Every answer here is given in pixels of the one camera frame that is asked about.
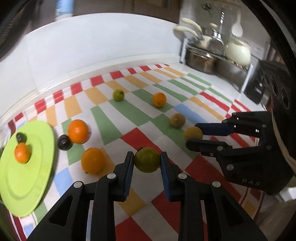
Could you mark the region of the yellow lemon fruit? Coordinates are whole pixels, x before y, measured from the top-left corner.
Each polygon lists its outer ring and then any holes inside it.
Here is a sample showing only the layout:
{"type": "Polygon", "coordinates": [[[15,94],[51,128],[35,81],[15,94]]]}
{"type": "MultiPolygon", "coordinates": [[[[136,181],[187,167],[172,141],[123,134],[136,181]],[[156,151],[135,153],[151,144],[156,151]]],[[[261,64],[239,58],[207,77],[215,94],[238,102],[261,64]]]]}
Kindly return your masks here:
{"type": "Polygon", "coordinates": [[[187,128],[183,132],[183,136],[186,141],[190,140],[190,139],[198,139],[198,140],[203,139],[203,133],[202,133],[201,129],[196,126],[191,126],[191,127],[187,128]]]}

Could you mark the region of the yellow-green round fruit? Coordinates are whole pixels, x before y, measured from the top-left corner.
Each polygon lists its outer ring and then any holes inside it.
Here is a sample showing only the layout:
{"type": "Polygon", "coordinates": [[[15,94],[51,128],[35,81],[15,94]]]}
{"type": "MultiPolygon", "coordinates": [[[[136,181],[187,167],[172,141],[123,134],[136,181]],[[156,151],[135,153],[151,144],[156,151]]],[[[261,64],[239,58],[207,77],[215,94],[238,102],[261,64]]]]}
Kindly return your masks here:
{"type": "Polygon", "coordinates": [[[143,173],[155,172],[160,166],[160,156],[152,147],[140,147],[134,155],[135,167],[143,173]]]}

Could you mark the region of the dark plum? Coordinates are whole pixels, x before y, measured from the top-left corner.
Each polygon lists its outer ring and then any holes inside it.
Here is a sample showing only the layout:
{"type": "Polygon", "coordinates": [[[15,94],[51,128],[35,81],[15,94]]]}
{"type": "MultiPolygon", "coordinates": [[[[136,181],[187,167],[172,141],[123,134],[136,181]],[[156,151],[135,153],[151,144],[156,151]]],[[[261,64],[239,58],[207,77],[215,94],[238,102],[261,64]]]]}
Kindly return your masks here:
{"type": "Polygon", "coordinates": [[[73,143],[67,135],[61,135],[58,137],[57,145],[60,150],[67,151],[73,146],[73,143]]]}
{"type": "Polygon", "coordinates": [[[16,141],[19,143],[26,143],[27,142],[27,136],[24,133],[18,132],[16,133],[16,141]]]}

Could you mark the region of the large orange with stem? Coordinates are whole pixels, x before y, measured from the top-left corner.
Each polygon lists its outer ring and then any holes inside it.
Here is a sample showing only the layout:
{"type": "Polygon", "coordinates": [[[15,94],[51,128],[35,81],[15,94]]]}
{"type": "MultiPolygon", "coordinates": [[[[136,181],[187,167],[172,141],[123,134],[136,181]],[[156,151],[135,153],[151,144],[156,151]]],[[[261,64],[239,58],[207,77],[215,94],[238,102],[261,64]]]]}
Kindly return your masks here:
{"type": "Polygon", "coordinates": [[[89,128],[83,120],[73,120],[68,126],[68,137],[75,144],[83,144],[89,139],[89,128]]]}

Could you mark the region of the small orange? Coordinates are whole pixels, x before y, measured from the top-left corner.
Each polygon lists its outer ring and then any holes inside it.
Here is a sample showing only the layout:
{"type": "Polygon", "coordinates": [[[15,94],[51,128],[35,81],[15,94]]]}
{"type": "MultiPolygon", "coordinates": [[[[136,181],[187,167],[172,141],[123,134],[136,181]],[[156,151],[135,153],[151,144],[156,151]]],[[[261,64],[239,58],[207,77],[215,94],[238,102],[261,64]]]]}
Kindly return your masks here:
{"type": "Polygon", "coordinates": [[[152,102],[153,102],[154,106],[156,106],[158,108],[162,108],[162,107],[164,107],[166,105],[167,98],[166,98],[164,93],[158,92],[158,93],[153,95],[152,102]]]}
{"type": "Polygon", "coordinates": [[[17,162],[21,164],[27,163],[31,157],[29,147],[25,143],[18,143],[14,151],[14,156],[17,162]]]}

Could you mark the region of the brownish green round fruit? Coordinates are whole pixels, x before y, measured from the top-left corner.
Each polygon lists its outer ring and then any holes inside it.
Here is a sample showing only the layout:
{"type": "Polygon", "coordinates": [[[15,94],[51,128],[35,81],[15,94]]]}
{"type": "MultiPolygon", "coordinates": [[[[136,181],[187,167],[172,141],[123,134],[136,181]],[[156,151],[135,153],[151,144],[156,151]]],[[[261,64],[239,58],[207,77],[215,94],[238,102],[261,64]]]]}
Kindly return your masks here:
{"type": "Polygon", "coordinates": [[[181,128],[185,123],[186,119],[181,113],[175,113],[170,118],[170,124],[175,128],[181,128]]]}

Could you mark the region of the orange near plate front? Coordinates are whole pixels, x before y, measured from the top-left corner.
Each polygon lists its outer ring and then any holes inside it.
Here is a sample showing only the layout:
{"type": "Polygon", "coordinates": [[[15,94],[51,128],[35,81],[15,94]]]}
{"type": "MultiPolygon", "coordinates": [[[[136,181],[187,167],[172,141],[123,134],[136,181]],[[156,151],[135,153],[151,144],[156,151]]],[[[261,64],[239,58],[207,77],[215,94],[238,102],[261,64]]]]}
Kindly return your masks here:
{"type": "Polygon", "coordinates": [[[105,166],[106,160],[103,152],[98,148],[89,148],[81,157],[82,169],[87,174],[95,175],[105,166]]]}

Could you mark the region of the colourful checkered tablecloth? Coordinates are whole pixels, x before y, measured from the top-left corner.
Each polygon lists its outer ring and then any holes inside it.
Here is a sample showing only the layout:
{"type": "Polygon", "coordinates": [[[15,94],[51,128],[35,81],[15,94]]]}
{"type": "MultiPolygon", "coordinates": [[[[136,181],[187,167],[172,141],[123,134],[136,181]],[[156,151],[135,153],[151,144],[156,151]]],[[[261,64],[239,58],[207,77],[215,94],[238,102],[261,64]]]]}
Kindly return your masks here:
{"type": "Polygon", "coordinates": [[[26,240],[33,229],[75,181],[91,183],[110,173],[128,151],[152,147],[168,153],[170,160],[200,182],[220,181],[252,218],[257,218],[263,201],[261,191],[227,182],[218,163],[185,148],[183,128],[174,128],[170,118],[181,113],[185,128],[198,122],[219,123],[234,112],[257,111],[261,106],[239,93],[224,79],[196,72],[186,66],[156,64],[118,70],[95,76],[41,99],[8,122],[12,136],[30,121],[44,121],[59,136],[75,119],[85,121],[91,130],[88,142],[67,151],[58,150],[44,198],[28,216],[10,212],[3,217],[17,240],[26,240]],[[113,99],[114,90],[125,92],[123,101],[113,99]],[[154,94],[162,92],[166,105],[153,105],[154,94]],[[106,160],[97,174],[87,174],[81,157],[89,148],[100,149],[106,160]]]}

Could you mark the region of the green round plate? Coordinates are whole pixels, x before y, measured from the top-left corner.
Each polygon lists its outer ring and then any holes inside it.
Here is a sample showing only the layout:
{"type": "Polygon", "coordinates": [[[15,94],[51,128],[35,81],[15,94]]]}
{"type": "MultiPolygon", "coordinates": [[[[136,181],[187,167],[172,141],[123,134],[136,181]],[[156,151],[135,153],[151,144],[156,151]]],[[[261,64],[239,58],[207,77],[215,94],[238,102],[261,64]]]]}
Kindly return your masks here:
{"type": "Polygon", "coordinates": [[[16,217],[29,215],[39,204],[49,181],[55,157],[51,126],[40,120],[20,127],[7,142],[1,156],[1,198],[16,217]],[[16,133],[23,133],[31,156],[26,163],[15,158],[16,133]]]}

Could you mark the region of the stainless steel pot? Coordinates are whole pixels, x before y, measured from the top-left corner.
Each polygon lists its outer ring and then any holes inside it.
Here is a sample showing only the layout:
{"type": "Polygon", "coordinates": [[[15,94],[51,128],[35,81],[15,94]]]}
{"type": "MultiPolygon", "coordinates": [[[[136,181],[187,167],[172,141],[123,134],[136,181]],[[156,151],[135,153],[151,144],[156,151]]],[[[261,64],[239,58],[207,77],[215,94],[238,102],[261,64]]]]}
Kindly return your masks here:
{"type": "Polygon", "coordinates": [[[186,65],[197,71],[214,74],[216,60],[213,55],[196,48],[188,47],[186,50],[186,65]]]}

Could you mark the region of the white ladle hanging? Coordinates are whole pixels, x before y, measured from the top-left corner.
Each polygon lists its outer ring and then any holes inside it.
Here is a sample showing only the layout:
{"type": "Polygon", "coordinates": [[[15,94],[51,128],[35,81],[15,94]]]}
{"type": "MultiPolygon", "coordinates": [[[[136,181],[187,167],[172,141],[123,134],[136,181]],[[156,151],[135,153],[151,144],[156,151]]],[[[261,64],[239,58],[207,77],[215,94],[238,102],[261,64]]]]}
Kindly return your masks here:
{"type": "Polygon", "coordinates": [[[237,11],[236,22],[231,27],[231,33],[233,36],[237,38],[241,38],[243,36],[243,28],[241,26],[241,12],[237,11]]]}

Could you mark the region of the steel spatula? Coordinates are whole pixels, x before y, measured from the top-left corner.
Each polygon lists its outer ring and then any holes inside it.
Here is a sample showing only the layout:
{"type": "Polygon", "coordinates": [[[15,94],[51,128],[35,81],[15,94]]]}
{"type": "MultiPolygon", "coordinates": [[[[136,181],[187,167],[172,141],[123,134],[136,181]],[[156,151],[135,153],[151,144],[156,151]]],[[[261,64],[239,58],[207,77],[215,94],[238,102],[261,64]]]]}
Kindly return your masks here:
{"type": "Polygon", "coordinates": [[[225,11],[224,11],[224,7],[222,7],[218,32],[210,40],[209,45],[208,45],[208,49],[212,53],[214,53],[216,55],[220,55],[220,56],[223,56],[224,55],[224,50],[225,50],[224,42],[223,42],[222,37],[221,37],[221,35],[222,35],[222,26],[223,26],[224,18],[225,18],[225,11]]]}

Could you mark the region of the blue white pump bottle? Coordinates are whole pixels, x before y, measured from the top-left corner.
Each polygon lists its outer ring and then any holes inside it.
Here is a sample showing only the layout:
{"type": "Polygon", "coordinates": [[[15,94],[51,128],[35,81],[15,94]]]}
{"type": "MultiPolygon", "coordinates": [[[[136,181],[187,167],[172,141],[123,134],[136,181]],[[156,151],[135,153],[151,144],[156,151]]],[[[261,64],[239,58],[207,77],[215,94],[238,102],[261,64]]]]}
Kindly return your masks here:
{"type": "Polygon", "coordinates": [[[55,21],[67,19],[73,16],[74,0],[57,0],[55,21]]]}

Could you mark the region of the dark wooden cabinet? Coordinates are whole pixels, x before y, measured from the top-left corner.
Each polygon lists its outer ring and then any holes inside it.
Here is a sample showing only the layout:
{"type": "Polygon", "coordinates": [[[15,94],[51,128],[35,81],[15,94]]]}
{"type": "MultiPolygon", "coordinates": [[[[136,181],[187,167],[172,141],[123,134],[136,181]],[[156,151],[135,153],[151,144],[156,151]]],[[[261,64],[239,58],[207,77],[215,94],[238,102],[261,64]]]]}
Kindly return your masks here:
{"type": "MultiPolygon", "coordinates": [[[[55,21],[57,1],[36,1],[34,20],[37,26],[55,21]]],[[[182,1],[75,1],[73,16],[95,13],[126,13],[152,16],[179,22],[182,1]]]]}

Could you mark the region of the black scissors on wall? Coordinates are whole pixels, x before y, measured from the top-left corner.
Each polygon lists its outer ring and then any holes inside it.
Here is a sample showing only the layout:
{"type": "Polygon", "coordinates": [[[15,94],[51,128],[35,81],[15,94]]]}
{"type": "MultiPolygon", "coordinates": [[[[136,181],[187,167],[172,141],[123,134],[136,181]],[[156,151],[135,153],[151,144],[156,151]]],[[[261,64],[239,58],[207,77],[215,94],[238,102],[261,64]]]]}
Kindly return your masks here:
{"type": "Polygon", "coordinates": [[[201,7],[203,10],[207,11],[210,16],[212,16],[212,13],[211,13],[212,5],[209,2],[201,4],[201,7]]]}

